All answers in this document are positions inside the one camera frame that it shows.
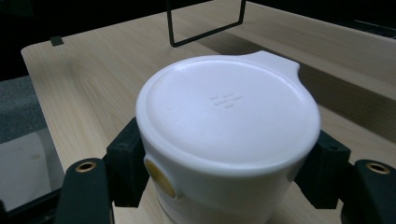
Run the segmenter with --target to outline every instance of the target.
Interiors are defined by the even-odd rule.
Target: white plastic container
[[[259,51],[171,64],[143,87],[145,164],[176,223],[265,223],[320,131],[299,64]]]

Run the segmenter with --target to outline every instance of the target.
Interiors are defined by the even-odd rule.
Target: yellow button
[[[158,184],[158,186],[163,189],[163,191],[169,195],[171,198],[175,198],[175,190],[169,182],[168,178],[163,174],[163,172],[152,162],[147,160],[145,162],[146,168],[151,178]]]

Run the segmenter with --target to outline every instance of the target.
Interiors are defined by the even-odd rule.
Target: brass insert
[[[85,161],[76,167],[76,171],[79,173],[86,173],[86,172],[93,170],[95,167],[96,167],[96,162]]]
[[[369,168],[369,170],[376,172],[378,174],[381,174],[381,175],[390,174],[390,169],[384,165],[379,164],[379,163],[368,162],[366,164],[366,166],[367,166],[367,168]]]

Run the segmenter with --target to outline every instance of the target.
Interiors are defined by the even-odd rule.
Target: black metal frame
[[[167,18],[168,18],[169,41],[170,41],[171,46],[174,47],[174,48],[177,48],[177,47],[180,47],[182,45],[188,44],[188,43],[190,43],[192,41],[204,38],[204,37],[209,36],[209,35],[216,34],[218,32],[221,32],[221,31],[224,31],[224,30],[227,30],[227,29],[230,29],[232,27],[235,27],[237,25],[242,24],[244,22],[244,17],[245,17],[246,3],[247,3],[247,0],[242,0],[241,1],[241,8],[240,8],[240,11],[239,11],[239,20],[238,21],[236,21],[234,23],[231,23],[231,24],[228,24],[228,25],[225,25],[225,26],[222,26],[222,27],[219,27],[219,28],[216,28],[214,30],[205,32],[203,34],[195,35],[193,37],[190,37],[190,38],[175,42],[174,29],[173,29],[173,23],[172,23],[171,0],[166,0],[166,15],[167,15]]]

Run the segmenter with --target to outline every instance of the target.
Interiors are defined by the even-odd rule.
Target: wooden table
[[[176,41],[237,20],[239,1],[175,10]],[[322,130],[352,150],[350,162],[396,167],[396,41],[247,3],[245,21],[179,48],[165,13],[63,37],[22,50],[63,168],[102,158],[134,117],[144,83],[166,65],[201,55],[267,50],[302,65],[300,78],[320,104]],[[269,223],[340,223],[316,210],[293,184]],[[115,208],[116,223],[163,223],[152,182],[138,208]]]

